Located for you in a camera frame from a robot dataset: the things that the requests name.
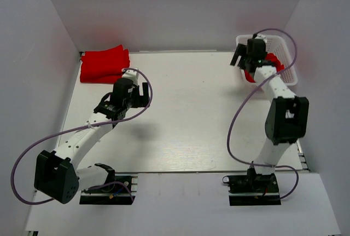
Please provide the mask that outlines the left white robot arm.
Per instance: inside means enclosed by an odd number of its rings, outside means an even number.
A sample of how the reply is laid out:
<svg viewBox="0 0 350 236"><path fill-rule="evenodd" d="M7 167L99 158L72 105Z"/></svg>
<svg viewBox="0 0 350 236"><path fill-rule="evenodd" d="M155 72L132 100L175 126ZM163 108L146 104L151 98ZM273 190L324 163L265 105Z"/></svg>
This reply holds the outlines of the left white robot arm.
<svg viewBox="0 0 350 236"><path fill-rule="evenodd" d="M116 184L124 186L116 181L115 170L108 165L96 163L81 169L79 164L104 135L118 123L127 121L125 116L129 109L148 108L151 97L150 83L138 85L133 79L118 79L113 90L94 108L83 129L52 152L40 152L36 160L35 189L66 204L79 191L109 192Z"/></svg>

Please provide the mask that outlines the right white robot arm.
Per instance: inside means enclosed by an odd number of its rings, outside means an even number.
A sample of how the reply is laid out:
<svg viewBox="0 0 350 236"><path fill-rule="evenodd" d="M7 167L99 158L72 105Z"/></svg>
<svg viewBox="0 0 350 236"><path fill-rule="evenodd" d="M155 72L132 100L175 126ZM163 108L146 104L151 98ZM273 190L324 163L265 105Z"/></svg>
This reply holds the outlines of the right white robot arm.
<svg viewBox="0 0 350 236"><path fill-rule="evenodd" d="M284 83L278 62L267 57L267 39L254 34L246 44L238 44L231 65L248 74L270 101L265 120L266 140L257 158L251 163L255 173L247 177L247 186L258 192L267 184L265 175L274 173L285 151L306 133L309 101L298 97Z"/></svg>

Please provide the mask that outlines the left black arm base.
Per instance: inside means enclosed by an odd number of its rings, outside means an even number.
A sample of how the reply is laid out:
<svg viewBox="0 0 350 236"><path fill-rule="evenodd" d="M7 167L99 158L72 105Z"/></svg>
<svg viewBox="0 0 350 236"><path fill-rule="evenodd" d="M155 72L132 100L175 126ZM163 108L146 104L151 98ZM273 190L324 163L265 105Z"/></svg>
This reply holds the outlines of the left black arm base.
<svg viewBox="0 0 350 236"><path fill-rule="evenodd" d="M112 179L113 184L94 190L84 190L80 194L80 205L132 205L137 194L138 176L119 174Z"/></svg>

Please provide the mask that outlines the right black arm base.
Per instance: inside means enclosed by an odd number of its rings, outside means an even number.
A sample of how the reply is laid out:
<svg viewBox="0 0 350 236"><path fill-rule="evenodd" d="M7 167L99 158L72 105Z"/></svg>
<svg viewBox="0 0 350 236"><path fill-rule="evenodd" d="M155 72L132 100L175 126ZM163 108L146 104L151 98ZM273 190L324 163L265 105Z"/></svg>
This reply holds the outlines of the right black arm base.
<svg viewBox="0 0 350 236"><path fill-rule="evenodd" d="M228 186L230 206L281 205L275 174L257 174L249 168L244 175L226 175L222 178Z"/></svg>

